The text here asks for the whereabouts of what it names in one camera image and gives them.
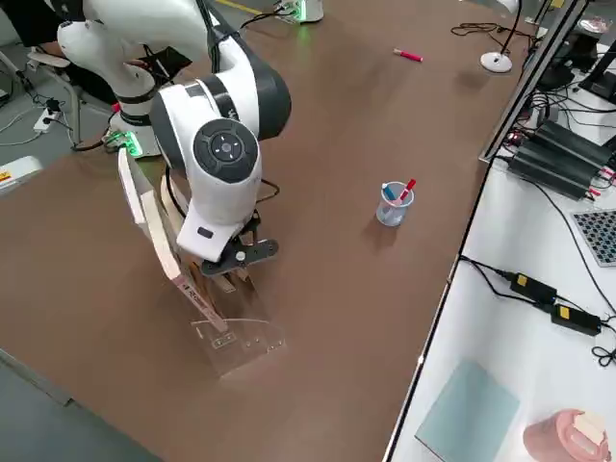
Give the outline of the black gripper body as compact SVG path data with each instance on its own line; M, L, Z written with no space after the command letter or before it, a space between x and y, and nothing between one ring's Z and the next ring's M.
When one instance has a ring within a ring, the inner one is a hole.
M276 240L258 238L260 224L261 216L254 211L240 233L227 243L217 262L204 260L201 263L201 274L206 277L222 275L272 258L278 252L279 244Z

